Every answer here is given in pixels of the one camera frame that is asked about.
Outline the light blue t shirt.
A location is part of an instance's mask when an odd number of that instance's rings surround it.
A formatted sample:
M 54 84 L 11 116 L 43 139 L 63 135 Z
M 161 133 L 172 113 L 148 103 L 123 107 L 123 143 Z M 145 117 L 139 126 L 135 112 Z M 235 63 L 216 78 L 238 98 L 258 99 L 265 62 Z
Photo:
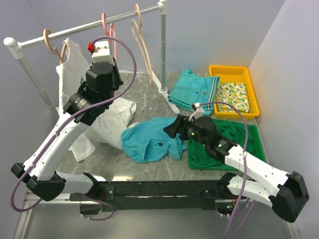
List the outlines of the light blue t shirt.
M 179 136 L 171 138 L 163 130 L 175 119 L 175 117 L 152 117 L 125 130 L 121 134 L 124 153 L 135 163 L 159 161 L 165 155 L 180 160 L 187 145 Z

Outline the pink plastic hanger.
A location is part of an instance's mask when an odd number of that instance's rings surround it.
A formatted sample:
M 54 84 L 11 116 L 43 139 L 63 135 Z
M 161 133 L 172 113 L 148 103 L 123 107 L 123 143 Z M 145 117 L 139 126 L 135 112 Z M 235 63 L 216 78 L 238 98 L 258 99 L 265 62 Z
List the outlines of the pink plastic hanger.
M 116 33 L 115 33 L 115 26 L 113 23 L 110 24 L 109 29 L 107 28 L 106 25 L 106 14 L 103 12 L 101 14 L 101 19 L 102 19 L 102 27 L 104 30 L 104 33 L 106 36 L 111 36 L 111 37 L 116 37 Z M 115 60 L 117 60 L 117 42 L 116 41 L 111 41 L 109 40 L 109 44 L 112 45 L 114 44 L 113 48 L 114 48 L 114 58 Z

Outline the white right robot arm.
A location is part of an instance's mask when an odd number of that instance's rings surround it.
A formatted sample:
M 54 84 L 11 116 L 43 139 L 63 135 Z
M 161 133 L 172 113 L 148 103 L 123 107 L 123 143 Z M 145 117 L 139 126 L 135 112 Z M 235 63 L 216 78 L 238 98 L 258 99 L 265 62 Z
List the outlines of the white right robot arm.
M 249 179 L 234 173 L 226 173 L 222 177 L 218 193 L 225 199 L 242 194 L 271 207 L 281 219 L 293 223 L 310 198 L 299 172 L 288 173 L 245 153 L 239 144 L 220 135 L 209 117 L 190 119 L 178 116 L 163 130 L 171 138 L 178 135 L 182 140 L 202 144 L 209 156 L 247 174 Z

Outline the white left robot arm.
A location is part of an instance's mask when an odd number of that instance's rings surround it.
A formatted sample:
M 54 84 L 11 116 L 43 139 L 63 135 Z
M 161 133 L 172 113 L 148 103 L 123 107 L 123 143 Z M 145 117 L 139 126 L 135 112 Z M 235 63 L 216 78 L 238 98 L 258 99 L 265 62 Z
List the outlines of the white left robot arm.
M 74 141 L 109 109 L 114 93 L 123 84 L 116 62 L 100 60 L 88 69 L 86 80 L 73 94 L 51 134 L 24 163 L 15 163 L 11 171 L 27 188 L 45 201 L 61 193 L 81 193 L 87 200 L 99 194 L 99 182 L 89 173 L 79 175 L 57 171 Z

